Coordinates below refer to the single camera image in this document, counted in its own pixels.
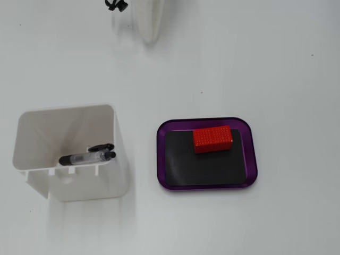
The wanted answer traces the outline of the white movable gripper finger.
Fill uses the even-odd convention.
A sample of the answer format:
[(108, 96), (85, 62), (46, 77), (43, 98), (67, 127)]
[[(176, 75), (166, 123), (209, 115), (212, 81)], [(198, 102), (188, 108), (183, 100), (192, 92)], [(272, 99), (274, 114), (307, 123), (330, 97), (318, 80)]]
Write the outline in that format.
[(165, 0), (138, 0), (135, 2), (135, 18), (143, 41), (153, 44), (159, 34)]

